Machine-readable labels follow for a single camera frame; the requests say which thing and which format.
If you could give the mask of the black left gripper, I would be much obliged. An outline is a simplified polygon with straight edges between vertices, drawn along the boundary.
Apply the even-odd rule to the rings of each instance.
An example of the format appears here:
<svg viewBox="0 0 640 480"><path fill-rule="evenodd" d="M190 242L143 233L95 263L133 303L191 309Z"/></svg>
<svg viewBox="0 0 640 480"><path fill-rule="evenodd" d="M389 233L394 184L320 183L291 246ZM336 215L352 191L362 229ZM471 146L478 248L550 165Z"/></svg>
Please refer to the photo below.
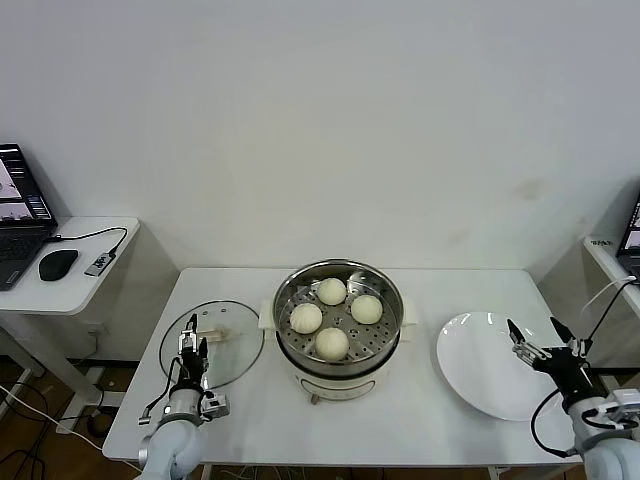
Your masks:
<svg viewBox="0 0 640 480"><path fill-rule="evenodd" d="M175 385L178 389L201 389L209 366L207 338L201 338L198 346L197 319L193 313L179 336L180 371Z"/></svg>

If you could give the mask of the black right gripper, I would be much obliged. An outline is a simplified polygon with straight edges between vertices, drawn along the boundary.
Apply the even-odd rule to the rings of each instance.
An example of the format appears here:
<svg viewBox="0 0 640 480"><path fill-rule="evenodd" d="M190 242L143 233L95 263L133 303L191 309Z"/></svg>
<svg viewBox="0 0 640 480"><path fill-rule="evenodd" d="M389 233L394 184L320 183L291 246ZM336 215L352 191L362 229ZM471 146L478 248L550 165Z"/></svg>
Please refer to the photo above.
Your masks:
<svg viewBox="0 0 640 480"><path fill-rule="evenodd" d="M512 351L535 371L551 377L564 400L584 400L595 396L595 388L583 371L582 360L592 345L591 338L577 338L572 331L555 317L551 324L567 347L538 347L528 341L521 330L507 319Z"/></svg>

